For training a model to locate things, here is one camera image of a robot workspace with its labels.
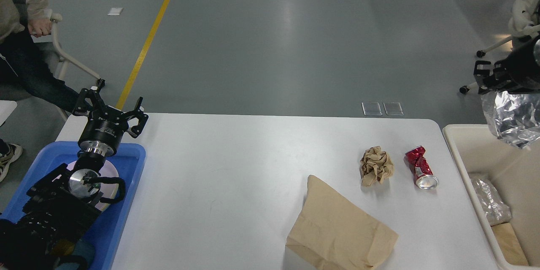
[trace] blue tray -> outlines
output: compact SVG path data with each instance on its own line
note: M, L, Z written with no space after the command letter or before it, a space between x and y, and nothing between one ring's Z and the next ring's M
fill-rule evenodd
M60 164L69 164L77 160L78 151L79 146L72 141L57 141L44 147L35 157L32 166L0 218L17 222L24 215L23 206L30 198L26 195L28 189ZM110 270L112 266L127 215L143 173L145 157L146 151L141 145L121 143L118 153L107 158L116 167L120 177L126 181L126 197L123 201L108 207L83 236L84 240L96 248L96 258L89 270Z

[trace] can lid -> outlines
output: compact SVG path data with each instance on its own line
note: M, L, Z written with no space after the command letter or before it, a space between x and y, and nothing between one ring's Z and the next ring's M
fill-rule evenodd
M435 189L438 186L438 178L436 178L434 175L420 176L416 180L416 185L420 189L424 190Z

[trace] chair wheel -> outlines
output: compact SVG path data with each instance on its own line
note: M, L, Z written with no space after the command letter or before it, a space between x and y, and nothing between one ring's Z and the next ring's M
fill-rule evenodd
M467 86L462 86L459 88L459 92L465 95L470 89Z

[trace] robotic arm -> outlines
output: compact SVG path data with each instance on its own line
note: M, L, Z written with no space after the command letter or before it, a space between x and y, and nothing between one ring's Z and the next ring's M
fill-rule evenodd
M87 116L88 122L79 139L81 151L73 170L61 164L27 191L30 197L17 223L0 220L0 265L9 270L52 270L74 262L86 270L86 260L71 253L101 212L97 203L118 203L125 195L122 178L100 176L105 159L116 154L124 133L136 138L148 120L141 107L122 112L106 105L100 97L105 82L83 89L73 110ZM138 123L129 127L129 120ZM118 184L117 197L102 197L102 184Z
M540 36L495 62L493 68L489 61L476 61L474 76L481 95L489 91L540 93Z

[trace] person's hand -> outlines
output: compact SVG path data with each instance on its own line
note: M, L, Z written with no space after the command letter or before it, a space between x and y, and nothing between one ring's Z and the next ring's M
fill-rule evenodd
M36 38L51 34L52 22L50 19L28 20L28 31Z

